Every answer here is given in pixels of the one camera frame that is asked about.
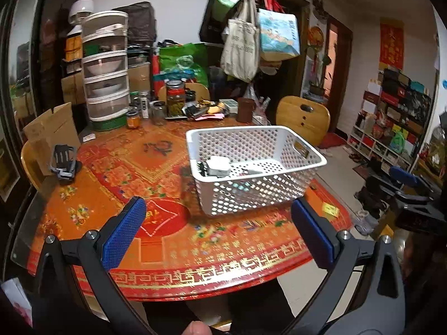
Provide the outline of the white stacked drawer tower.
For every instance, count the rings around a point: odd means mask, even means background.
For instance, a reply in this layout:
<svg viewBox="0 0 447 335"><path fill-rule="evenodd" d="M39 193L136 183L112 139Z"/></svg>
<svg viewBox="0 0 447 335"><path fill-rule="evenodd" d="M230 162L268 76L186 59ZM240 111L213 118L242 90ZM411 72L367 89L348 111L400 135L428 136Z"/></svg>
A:
<svg viewBox="0 0 447 335"><path fill-rule="evenodd" d="M124 116L130 105L128 14L101 11L87 17L81 27L81 65L89 119L101 123Z"/></svg>

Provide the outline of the orange jar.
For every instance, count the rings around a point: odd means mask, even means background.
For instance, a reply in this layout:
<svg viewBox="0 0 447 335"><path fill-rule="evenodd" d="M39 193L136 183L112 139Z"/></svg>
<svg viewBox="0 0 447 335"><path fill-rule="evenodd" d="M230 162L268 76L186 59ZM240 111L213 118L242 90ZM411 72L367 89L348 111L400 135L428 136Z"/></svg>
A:
<svg viewBox="0 0 447 335"><path fill-rule="evenodd" d="M138 110L132 109L127 111L126 117L128 129L138 129L140 127L141 116Z"/></svg>

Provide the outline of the red wall scroll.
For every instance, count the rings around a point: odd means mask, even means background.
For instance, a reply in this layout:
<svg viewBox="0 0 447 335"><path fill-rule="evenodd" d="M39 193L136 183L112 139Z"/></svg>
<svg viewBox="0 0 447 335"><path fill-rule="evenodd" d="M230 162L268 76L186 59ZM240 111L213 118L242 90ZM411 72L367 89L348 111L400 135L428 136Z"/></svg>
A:
<svg viewBox="0 0 447 335"><path fill-rule="evenodd" d="M403 69L405 52L404 30L388 23L380 24L380 63Z"/></svg>

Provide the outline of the brown mug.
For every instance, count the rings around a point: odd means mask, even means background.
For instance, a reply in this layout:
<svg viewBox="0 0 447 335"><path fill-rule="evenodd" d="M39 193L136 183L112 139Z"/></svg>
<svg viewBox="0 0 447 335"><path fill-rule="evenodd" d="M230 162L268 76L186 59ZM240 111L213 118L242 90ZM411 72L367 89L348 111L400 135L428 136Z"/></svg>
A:
<svg viewBox="0 0 447 335"><path fill-rule="evenodd" d="M256 104L253 99L239 98L236 120L240 123L251 123L255 108Z"/></svg>

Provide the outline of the white perforated plastic basket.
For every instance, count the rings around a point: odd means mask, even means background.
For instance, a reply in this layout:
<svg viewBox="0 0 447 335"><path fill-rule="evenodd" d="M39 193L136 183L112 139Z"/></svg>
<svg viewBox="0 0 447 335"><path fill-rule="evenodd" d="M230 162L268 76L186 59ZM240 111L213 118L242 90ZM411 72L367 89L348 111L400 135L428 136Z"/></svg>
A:
<svg viewBox="0 0 447 335"><path fill-rule="evenodd" d="M282 204L302 197L327 159L285 126L234 126L193 129L186 133L192 176L202 211L224 216ZM231 172L208 176L206 160L228 157ZM233 192L247 181L250 191Z"/></svg>

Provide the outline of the clear glass jar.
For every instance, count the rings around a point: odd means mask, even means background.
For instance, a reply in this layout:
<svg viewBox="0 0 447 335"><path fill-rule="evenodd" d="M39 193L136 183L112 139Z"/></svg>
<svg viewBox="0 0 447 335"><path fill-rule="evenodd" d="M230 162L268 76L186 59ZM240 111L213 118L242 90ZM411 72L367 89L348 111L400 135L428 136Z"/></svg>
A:
<svg viewBox="0 0 447 335"><path fill-rule="evenodd" d="M153 101L151 103L151 120L156 126L163 126L166 117L166 105L163 101Z"/></svg>

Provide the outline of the white square charger plug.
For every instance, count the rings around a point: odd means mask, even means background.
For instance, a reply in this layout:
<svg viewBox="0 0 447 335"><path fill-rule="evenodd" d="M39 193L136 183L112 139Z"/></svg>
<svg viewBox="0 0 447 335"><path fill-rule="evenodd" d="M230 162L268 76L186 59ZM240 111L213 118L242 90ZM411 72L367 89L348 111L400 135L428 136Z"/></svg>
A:
<svg viewBox="0 0 447 335"><path fill-rule="evenodd" d="M226 177L231 172L231 160L228 157L211 156L206 160L208 176Z"/></svg>

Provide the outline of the yellow paper tag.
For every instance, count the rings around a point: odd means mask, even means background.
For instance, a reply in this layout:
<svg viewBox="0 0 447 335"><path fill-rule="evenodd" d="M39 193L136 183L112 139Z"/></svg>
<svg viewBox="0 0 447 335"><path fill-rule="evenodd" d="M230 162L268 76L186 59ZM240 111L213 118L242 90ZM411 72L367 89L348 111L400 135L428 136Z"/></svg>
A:
<svg viewBox="0 0 447 335"><path fill-rule="evenodd" d="M339 217L339 208L334 206L334 205L332 205L332 204L328 204L326 202L323 202L322 210L323 210L323 212L324 212L324 214L326 216L332 216L332 217L335 217L335 218Z"/></svg>

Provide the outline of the blue printed tote bag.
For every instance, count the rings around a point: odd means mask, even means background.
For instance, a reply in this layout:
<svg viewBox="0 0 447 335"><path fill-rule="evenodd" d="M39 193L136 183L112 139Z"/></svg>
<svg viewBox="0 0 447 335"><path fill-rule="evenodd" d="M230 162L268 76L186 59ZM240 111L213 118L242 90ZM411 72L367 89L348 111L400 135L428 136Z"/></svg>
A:
<svg viewBox="0 0 447 335"><path fill-rule="evenodd" d="M261 57L285 61L300 55L300 38L295 15L260 9Z"/></svg>

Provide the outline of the green shopping bag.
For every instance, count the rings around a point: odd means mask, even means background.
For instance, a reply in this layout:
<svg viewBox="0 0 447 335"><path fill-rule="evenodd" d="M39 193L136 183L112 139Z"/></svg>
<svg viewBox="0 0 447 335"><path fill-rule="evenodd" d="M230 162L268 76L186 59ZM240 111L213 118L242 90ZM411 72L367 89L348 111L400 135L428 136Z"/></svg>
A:
<svg viewBox="0 0 447 335"><path fill-rule="evenodd" d="M208 52L203 43L187 43L159 49L162 73L193 73L196 82L208 87Z"/></svg>

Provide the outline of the cardboard box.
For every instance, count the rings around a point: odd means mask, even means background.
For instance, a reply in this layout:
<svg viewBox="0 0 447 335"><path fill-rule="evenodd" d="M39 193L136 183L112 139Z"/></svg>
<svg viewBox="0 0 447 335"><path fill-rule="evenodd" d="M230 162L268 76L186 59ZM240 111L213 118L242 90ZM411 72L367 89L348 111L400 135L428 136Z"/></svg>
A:
<svg viewBox="0 0 447 335"><path fill-rule="evenodd" d="M24 133L44 176L51 176L49 162L56 144L79 148L80 140L73 121L71 103L48 109L24 127Z"/></svg>

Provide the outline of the white storage shelf unit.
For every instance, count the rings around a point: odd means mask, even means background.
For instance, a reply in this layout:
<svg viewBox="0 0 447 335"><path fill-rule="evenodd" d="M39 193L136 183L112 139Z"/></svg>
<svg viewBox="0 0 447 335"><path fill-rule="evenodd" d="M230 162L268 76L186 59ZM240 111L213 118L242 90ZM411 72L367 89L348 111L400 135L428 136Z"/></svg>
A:
<svg viewBox="0 0 447 335"><path fill-rule="evenodd" d="M372 162L387 173L410 171L422 145L432 109L428 89L401 70L380 70L364 91L362 107L348 135L355 162Z"/></svg>

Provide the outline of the red-lid pickle jar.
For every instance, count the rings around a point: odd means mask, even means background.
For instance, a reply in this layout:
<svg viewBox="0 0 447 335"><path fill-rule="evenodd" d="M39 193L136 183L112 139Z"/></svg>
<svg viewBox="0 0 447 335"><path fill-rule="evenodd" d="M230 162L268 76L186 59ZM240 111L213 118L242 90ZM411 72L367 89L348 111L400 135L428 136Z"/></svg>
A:
<svg viewBox="0 0 447 335"><path fill-rule="evenodd" d="M185 84L181 80L166 82L167 115L169 117L183 116L183 107L186 102Z"/></svg>

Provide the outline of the teal charger block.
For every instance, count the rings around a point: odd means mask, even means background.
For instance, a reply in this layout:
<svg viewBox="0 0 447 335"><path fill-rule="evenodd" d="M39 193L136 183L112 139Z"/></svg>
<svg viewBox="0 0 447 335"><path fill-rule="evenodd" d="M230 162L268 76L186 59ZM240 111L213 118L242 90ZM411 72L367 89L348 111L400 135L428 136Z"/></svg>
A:
<svg viewBox="0 0 447 335"><path fill-rule="evenodd" d="M243 182L233 182L233 192L243 191L248 192L250 191L250 183L247 181Z"/></svg>

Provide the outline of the wooden chair with holes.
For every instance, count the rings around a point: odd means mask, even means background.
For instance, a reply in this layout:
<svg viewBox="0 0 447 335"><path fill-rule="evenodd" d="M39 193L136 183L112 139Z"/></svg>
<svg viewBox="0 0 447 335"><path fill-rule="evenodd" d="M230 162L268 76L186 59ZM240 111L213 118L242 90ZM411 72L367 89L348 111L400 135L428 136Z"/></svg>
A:
<svg viewBox="0 0 447 335"><path fill-rule="evenodd" d="M325 106L292 95L280 100L275 119L278 126L288 127L314 147L321 144L330 126Z"/></svg>

